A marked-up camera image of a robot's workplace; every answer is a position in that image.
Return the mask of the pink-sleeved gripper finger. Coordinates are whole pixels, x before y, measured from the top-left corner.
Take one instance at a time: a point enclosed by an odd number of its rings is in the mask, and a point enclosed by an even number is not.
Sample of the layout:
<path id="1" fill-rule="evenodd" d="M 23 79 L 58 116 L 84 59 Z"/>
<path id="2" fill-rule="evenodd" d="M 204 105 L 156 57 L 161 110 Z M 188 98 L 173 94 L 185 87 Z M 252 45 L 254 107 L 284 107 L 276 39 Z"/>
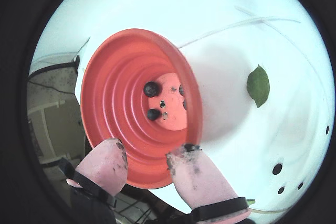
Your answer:
<path id="1" fill-rule="evenodd" d="M 116 195 L 127 182 L 128 161 L 122 142 L 109 138 L 94 147 L 77 167 L 65 158 L 59 169 L 71 187 L 71 208 L 82 223 L 116 223 Z"/>
<path id="2" fill-rule="evenodd" d="M 179 196 L 191 208 L 191 223 L 238 223 L 250 210 L 213 161 L 198 145 L 183 144 L 166 154 Z"/>

